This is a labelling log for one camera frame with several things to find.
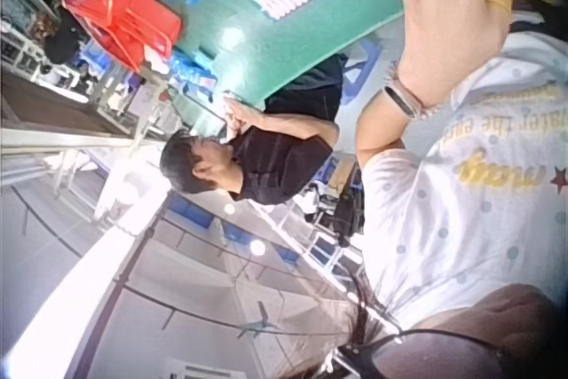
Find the floor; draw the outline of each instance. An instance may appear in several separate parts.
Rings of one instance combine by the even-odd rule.
[[[383,86],[383,79],[390,63],[393,60],[398,60],[402,54],[404,48],[404,19],[400,17],[385,24],[370,37],[381,41],[383,45],[381,57],[363,86],[361,93],[350,104],[341,107],[335,119],[341,130],[336,150],[349,154],[355,152],[354,141],[357,121],[354,118],[359,117],[365,105]],[[358,59],[365,58],[358,49],[349,50],[346,53],[351,60],[356,62]],[[451,110],[446,108],[427,121],[411,123],[403,137],[406,148],[420,156],[426,155],[440,137],[450,115]]]

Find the green table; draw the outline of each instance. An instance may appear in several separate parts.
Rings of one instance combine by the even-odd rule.
[[[177,46],[188,53],[202,47],[215,54],[218,89],[234,91],[259,105],[284,84],[374,31],[401,9],[399,0],[313,0],[274,21],[252,0],[201,0],[182,10],[185,30]],[[240,36],[241,40],[231,47],[227,45],[230,36]],[[187,116],[187,122],[195,124],[194,103],[183,96],[174,103],[178,112]],[[216,99],[212,106],[218,113],[220,104]],[[216,133],[216,127],[203,123],[198,129],[211,134]]]

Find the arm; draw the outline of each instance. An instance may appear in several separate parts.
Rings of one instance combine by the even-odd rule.
[[[304,114],[264,114],[231,98],[225,98],[225,103],[237,120],[258,129],[299,139],[320,137],[331,147],[339,138],[339,128],[333,122]]]
[[[361,169],[377,154],[405,147],[400,138],[408,118],[387,96],[382,91],[377,93],[357,120],[355,148]]]
[[[429,108],[501,49],[509,31],[512,0],[402,0],[406,46],[398,79]],[[404,148],[408,120],[388,96],[378,95],[359,118],[361,169],[375,155]]]
[[[331,147],[339,138],[339,127],[335,123],[303,114],[262,114],[255,126],[299,139],[320,137]]]

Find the person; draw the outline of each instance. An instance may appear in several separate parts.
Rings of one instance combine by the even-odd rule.
[[[299,193],[333,152],[344,58],[334,55],[265,101],[261,113],[225,99],[227,137],[179,130],[162,152],[160,169],[181,193],[223,189],[236,200],[279,204]]]
[[[377,341],[358,321],[284,377],[566,377],[530,367],[565,330],[568,45],[509,35],[512,0],[402,1],[402,58],[356,135],[363,257],[393,331]],[[406,126],[447,101],[454,117],[417,158]]]
[[[41,79],[44,82],[47,82],[54,86],[57,86],[62,78],[62,75],[60,75],[57,70],[50,64],[42,64],[39,67],[39,74],[41,75]]]
[[[94,85],[99,80],[89,73],[89,63],[84,59],[79,60],[77,63],[77,69],[79,70],[80,77],[77,84],[73,87],[73,90],[83,95],[87,95],[87,91],[90,88],[89,83]]]
[[[60,23],[53,22],[47,14],[40,12],[35,21],[33,34],[43,46],[47,59],[55,65],[65,64],[79,52],[79,42],[87,34],[73,14],[58,5]]]

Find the sunglasses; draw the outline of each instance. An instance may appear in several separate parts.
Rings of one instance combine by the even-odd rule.
[[[489,343],[438,330],[407,330],[333,349],[312,379],[506,379],[512,358]]]

